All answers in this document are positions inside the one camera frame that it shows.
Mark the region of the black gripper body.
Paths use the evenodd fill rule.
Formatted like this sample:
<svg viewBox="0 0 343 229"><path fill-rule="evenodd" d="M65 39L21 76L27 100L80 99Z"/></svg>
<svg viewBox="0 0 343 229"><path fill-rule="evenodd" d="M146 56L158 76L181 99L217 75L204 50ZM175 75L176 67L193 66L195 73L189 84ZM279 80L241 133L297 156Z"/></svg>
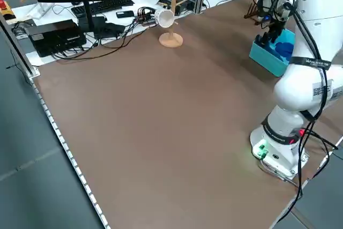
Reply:
<svg viewBox="0 0 343 229"><path fill-rule="evenodd" d="M285 22L282 20L271 18L268 27L269 30L267 33L269 36L279 36L285 27Z"/></svg>

